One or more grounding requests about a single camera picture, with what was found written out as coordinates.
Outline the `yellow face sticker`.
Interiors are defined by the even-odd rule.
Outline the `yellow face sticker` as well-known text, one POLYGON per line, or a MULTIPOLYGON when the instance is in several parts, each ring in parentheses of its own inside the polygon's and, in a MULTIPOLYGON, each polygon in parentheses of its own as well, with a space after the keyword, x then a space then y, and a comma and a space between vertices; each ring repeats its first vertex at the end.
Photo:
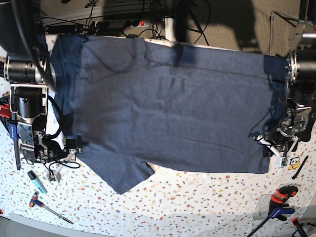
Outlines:
POLYGON ((289 160, 288 170, 296 169, 300 165, 300 157, 294 157, 289 160))

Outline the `black game controller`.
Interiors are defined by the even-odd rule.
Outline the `black game controller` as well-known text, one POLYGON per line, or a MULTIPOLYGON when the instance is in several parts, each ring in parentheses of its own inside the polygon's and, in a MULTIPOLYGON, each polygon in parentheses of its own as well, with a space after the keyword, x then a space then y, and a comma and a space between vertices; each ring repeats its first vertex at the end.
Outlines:
POLYGON ((309 142, 310 141, 312 128, 313 128, 313 125, 311 123, 309 123, 306 126, 306 129, 304 131, 297 133, 297 137, 300 139, 300 141, 302 141, 302 142, 309 142))

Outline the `light blue highlighter pen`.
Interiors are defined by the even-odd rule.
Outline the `light blue highlighter pen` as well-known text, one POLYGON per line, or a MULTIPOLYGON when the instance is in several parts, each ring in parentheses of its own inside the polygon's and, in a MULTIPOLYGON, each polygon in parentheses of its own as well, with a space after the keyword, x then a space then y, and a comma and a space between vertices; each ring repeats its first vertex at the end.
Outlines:
POLYGON ((38 176, 32 171, 28 171, 28 176, 30 178, 30 180, 32 181, 32 183, 34 184, 34 186, 36 187, 36 189, 41 193, 41 194, 47 194, 47 190, 44 187, 44 185, 42 184, 42 182, 40 181, 40 179, 38 178, 38 176))

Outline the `blue bar clamp right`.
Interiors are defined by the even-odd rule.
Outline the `blue bar clamp right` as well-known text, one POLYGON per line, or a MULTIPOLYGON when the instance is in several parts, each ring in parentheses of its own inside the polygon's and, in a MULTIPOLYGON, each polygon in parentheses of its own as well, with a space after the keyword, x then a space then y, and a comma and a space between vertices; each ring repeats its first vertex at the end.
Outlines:
POLYGON ((267 217, 254 230, 252 230, 247 237, 253 236, 270 219, 277 218, 280 221, 286 221, 287 217, 285 215, 295 213, 295 209, 289 208, 287 201, 290 198, 293 198, 297 193, 298 188, 296 186, 284 186, 276 189, 276 192, 271 195, 267 217))

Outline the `blue bar clamp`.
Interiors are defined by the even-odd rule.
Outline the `blue bar clamp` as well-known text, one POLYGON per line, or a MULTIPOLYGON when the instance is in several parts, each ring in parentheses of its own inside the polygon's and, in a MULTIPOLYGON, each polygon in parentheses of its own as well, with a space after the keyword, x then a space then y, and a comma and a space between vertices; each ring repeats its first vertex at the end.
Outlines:
POLYGON ((0 120, 6 128, 9 137, 13 140, 14 157, 17 170, 21 169, 21 161, 19 155, 19 144, 17 134, 17 120, 15 114, 11 114, 9 96, 0 99, 0 120))
POLYGON ((276 189, 276 192, 271 195, 267 217, 254 230, 252 230, 247 237, 253 236, 270 219, 277 218, 280 221, 286 221, 287 217, 285 215, 295 213, 295 209, 289 208, 287 201, 290 198, 293 198, 297 193, 298 188, 296 186, 284 186, 276 189))

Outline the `blue bar clamp left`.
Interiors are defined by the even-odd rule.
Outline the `blue bar clamp left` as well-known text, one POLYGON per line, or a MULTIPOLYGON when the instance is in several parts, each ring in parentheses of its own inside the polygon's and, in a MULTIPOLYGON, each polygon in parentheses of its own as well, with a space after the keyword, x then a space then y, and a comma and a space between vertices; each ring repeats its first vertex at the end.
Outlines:
POLYGON ((21 161, 19 155, 19 144, 17 134, 17 120, 15 114, 11 114, 9 96, 0 99, 0 120, 6 128, 9 137, 13 140, 14 157, 17 170, 21 169, 21 161))

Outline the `clear plastic bag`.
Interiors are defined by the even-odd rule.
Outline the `clear plastic bag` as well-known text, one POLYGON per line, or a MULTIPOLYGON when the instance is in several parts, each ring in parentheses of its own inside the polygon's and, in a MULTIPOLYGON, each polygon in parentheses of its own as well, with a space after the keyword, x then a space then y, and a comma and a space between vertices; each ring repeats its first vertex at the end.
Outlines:
POLYGON ((271 195, 261 195, 256 204, 252 218, 254 221, 264 220, 268 216, 271 195))

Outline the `orange clamp bottom right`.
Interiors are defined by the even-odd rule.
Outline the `orange clamp bottom right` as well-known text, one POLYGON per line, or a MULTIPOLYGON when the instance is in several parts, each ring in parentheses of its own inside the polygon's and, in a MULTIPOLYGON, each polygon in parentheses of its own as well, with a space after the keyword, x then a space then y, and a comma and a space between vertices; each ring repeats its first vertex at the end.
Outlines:
POLYGON ((307 237, 306 232, 297 218, 292 219, 291 222, 296 227, 296 231, 292 234, 292 236, 298 233, 300 237, 307 237))

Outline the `white power strip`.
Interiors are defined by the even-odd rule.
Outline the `white power strip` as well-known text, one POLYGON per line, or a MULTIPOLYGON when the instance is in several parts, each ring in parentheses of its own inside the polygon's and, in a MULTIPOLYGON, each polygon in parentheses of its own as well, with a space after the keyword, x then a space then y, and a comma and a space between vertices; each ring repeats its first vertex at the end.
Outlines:
POLYGON ((151 26, 150 20, 105 20, 97 21, 96 26, 108 28, 108 29, 118 29, 118 28, 149 28, 151 26))

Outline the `orange handled T-wrench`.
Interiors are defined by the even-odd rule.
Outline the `orange handled T-wrench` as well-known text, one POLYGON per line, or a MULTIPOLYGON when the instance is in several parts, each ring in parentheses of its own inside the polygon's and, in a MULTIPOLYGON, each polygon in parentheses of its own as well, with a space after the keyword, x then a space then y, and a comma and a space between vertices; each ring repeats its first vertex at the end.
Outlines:
POLYGON ((46 206, 43 202, 41 202, 39 199, 38 199, 38 192, 35 192, 33 194, 33 196, 31 197, 31 200, 30 200, 30 203, 29 203, 29 207, 32 208, 32 207, 35 207, 35 206, 38 206, 40 208, 44 208, 46 209, 47 211, 49 211, 50 213, 54 214, 55 216, 61 218, 62 220, 66 221, 67 223, 69 224, 74 224, 71 220, 67 219, 66 217, 62 216, 61 214, 53 211, 52 209, 50 209, 48 206, 46 206))

